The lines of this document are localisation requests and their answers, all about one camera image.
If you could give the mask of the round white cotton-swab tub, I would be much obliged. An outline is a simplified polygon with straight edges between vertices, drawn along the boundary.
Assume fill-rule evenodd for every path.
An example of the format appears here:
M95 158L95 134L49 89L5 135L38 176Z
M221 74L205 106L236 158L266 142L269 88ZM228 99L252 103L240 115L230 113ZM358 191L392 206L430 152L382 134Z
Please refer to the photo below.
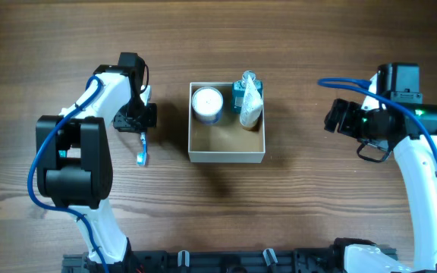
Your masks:
M214 87L200 87L192 95L191 106L195 118L203 124L215 124L222 116L224 99Z

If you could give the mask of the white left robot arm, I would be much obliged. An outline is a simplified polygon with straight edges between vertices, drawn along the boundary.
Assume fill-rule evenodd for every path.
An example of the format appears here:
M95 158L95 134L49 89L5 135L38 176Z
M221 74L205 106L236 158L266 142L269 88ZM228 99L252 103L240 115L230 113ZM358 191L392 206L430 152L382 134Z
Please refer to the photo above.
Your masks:
M72 106L36 122L28 194L40 208L73 218L88 248L83 266L90 272L143 269L108 199L113 168L106 129L137 133L145 143L148 129L157 125L150 96L148 65L138 54L122 52L116 65L94 70Z

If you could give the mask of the blue mouthwash bottle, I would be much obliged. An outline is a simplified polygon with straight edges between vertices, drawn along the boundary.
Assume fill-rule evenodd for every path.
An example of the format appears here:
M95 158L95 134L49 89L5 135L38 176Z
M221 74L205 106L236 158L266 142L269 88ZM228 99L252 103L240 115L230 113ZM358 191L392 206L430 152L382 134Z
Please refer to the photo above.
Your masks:
M242 78L233 83L231 109L234 113L240 114L241 112L248 77L252 78L259 94L263 94L263 82L257 80L256 74L253 71L244 71Z

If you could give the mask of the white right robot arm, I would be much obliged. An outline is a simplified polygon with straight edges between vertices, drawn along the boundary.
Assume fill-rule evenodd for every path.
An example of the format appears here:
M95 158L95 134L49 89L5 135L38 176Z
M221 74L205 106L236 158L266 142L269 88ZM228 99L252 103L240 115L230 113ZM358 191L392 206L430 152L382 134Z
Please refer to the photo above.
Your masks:
M413 225L413 267L368 243L346 246L341 267L346 272L437 272L437 105L423 103L419 65L382 64L370 80L329 77L318 84L365 95L361 104L336 99L325 130L383 151L382 162L394 156Z

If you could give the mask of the blue white toothbrush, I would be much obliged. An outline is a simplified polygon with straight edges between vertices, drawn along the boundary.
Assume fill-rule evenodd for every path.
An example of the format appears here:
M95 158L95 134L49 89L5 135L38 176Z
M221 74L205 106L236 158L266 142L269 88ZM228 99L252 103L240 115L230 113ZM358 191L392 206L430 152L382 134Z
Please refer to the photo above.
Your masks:
M140 141L142 144L142 151L137 154L137 165L145 166L148 159L146 133L140 134Z

